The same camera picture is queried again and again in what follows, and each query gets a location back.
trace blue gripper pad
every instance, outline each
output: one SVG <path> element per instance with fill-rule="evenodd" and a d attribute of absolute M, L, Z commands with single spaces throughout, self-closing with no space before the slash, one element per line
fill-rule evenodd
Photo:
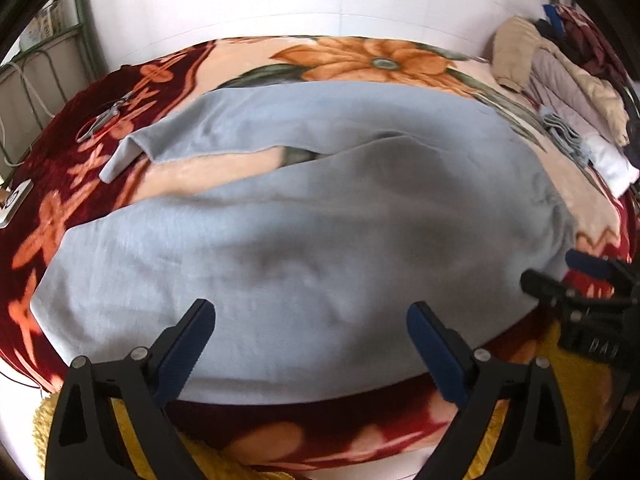
<path fill-rule="evenodd" d="M 571 269 L 579 270 L 596 280 L 608 280 L 611 277 L 611 264 L 607 260 L 569 249 L 564 260 Z"/>
<path fill-rule="evenodd" d="M 170 400 L 178 398 L 215 328 L 215 307 L 206 300 L 198 302 L 201 303 L 197 307 L 195 304 L 192 306 L 196 308 L 196 313 L 158 367 L 158 389 L 153 395 L 153 400 L 160 408 Z"/>
<path fill-rule="evenodd" d="M 468 371 L 474 366 L 471 349 L 424 302 L 409 307 L 406 326 L 442 398 L 464 408 L 468 401 Z"/>

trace silver bolt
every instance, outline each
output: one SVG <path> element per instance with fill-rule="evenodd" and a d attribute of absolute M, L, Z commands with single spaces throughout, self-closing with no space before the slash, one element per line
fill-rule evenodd
<path fill-rule="evenodd" d="M 582 313 L 579 310 L 572 311 L 572 313 L 569 315 L 569 320 L 572 323 L 580 323 L 582 320 Z"/>
<path fill-rule="evenodd" d="M 86 357 L 79 355 L 73 361 L 71 361 L 72 368 L 82 368 L 86 364 Z"/>
<path fill-rule="evenodd" d="M 536 364 L 540 368 L 549 368 L 549 366 L 551 365 L 549 359 L 547 359 L 546 357 L 536 357 Z"/>
<path fill-rule="evenodd" d="M 491 359 L 491 352 L 485 350 L 484 348 L 477 348 L 474 352 L 474 357 L 481 363 L 485 363 L 489 359 Z"/>
<path fill-rule="evenodd" d="M 143 346 L 137 346 L 129 354 L 134 361 L 142 361 L 149 355 L 149 350 Z"/>

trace yellow fluffy cloth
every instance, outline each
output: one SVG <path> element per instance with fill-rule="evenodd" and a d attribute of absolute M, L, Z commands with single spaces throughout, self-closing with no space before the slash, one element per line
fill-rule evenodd
<path fill-rule="evenodd" d="M 542 341 L 540 341 L 537 355 L 549 358 L 553 365 L 560 390 L 562 391 L 569 425 L 571 426 L 571 434 L 574 441 L 576 480 L 586 480 L 590 475 L 586 457 L 591 445 L 591 438 L 596 431 L 596 414 L 602 409 L 602 398 L 598 385 L 602 383 L 609 372 L 604 365 L 592 363 L 560 350 L 558 348 L 559 333 L 559 323 L 555 322 L 546 332 Z M 38 450 L 38 460 L 42 467 L 44 467 L 49 430 L 57 402 L 57 394 L 45 399 L 33 419 L 33 436 Z M 145 480 L 156 480 L 155 475 L 144 459 L 142 448 L 135 436 L 123 403 L 119 400 L 114 400 L 113 406 L 120 432 L 131 461 L 136 468 L 136 473 Z M 502 402 L 496 407 L 484 440 L 465 476 L 465 480 L 477 478 L 484 472 L 500 435 L 506 406 L 507 404 Z M 211 449 L 202 442 L 191 440 L 183 434 L 180 435 L 180 438 L 209 480 L 293 480 L 286 473 L 256 472 Z"/>
<path fill-rule="evenodd" d="M 47 455 L 47 444 L 49 442 L 49 431 L 53 421 L 53 413 L 58 403 L 58 394 L 44 399 L 33 417 L 33 438 L 38 453 L 38 462 L 44 469 Z M 113 411 L 115 412 L 120 433 L 131 462 L 136 469 L 136 473 L 145 480 L 156 480 L 156 475 L 149 467 L 140 443 L 133 431 L 133 426 L 127 415 L 127 410 L 121 400 L 113 401 Z M 260 473 L 239 464 L 232 458 L 219 453 L 202 442 L 191 440 L 180 434 L 180 439 L 193 456 L 195 463 L 209 480 L 294 480 L 286 473 Z"/>

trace floral blanket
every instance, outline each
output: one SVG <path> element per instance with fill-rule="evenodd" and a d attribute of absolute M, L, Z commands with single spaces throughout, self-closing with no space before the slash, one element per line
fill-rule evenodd
<path fill-rule="evenodd" d="M 399 40 L 219 40 L 140 66 L 124 66 L 94 83 L 68 103 L 34 145 L 15 175 L 16 184 L 31 178 L 34 188 L 9 227 L 0 231 L 2 358 L 48 391 L 62 384 L 66 367 L 31 315 L 30 299 L 66 229 L 149 196 L 197 192 L 295 163 L 295 156 L 278 148 L 157 166 L 142 158 L 112 184 L 104 184 L 98 172 L 120 139 L 216 88 L 318 80 L 409 84 L 495 107 L 509 121 L 514 135 L 540 158 L 574 216 L 576 247 L 592 254 L 629 257 L 634 241 L 628 226 L 634 222 L 628 220 L 632 209 L 626 196 L 615 200 L 594 171 L 581 170 L 563 156 L 545 136 L 529 104 L 519 96 L 507 95 L 484 60 Z M 93 139 L 76 144 L 75 136 L 88 120 L 131 90 L 132 97 L 119 117 Z M 610 293 L 606 284 L 574 273 L 567 281 L 590 296 Z M 486 347 L 503 359 L 526 362 L 538 352 L 549 326 L 548 312 L 539 308 Z M 562 370 L 556 368 L 556 374 Z M 566 387 L 565 398 L 573 394 L 571 385 Z M 597 397 L 595 388 L 590 395 Z M 187 434 L 225 450 L 240 462 L 301 472 L 433 448 L 455 408 L 442 400 L 425 374 L 372 392 L 308 404 L 174 402 L 167 412 Z M 572 428 L 584 425 L 585 418 L 591 420 L 583 415 L 570 413 Z M 577 446 L 577 453 L 586 453 L 588 436 L 584 440 L 584 448 Z"/>

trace flower center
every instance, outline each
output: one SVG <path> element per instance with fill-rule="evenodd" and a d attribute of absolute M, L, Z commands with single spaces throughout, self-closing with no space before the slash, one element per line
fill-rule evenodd
<path fill-rule="evenodd" d="M 375 57 L 371 60 L 371 64 L 376 68 L 383 68 L 384 70 L 398 70 L 400 68 L 398 63 L 388 57 Z"/>

